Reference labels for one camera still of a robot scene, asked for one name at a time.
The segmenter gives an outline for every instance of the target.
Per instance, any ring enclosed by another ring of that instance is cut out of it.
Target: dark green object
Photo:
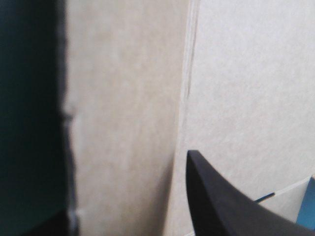
[[[53,0],[0,0],[0,235],[65,206]]]

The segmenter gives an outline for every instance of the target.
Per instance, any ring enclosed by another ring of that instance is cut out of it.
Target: blue strip
[[[315,180],[313,177],[307,186],[296,223],[315,230]]]

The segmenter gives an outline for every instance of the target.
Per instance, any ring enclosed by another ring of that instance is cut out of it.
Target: black plastic object
[[[246,197],[199,151],[187,153],[186,185],[196,236],[315,236]]]

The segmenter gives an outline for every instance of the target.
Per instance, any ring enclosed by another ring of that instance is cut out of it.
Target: cardboard surface
[[[167,236],[192,231],[188,149],[252,199],[315,172],[315,4],[201,0]]]
[[[187,10],[188,0],[67,1],[80,235],[161,235]]]

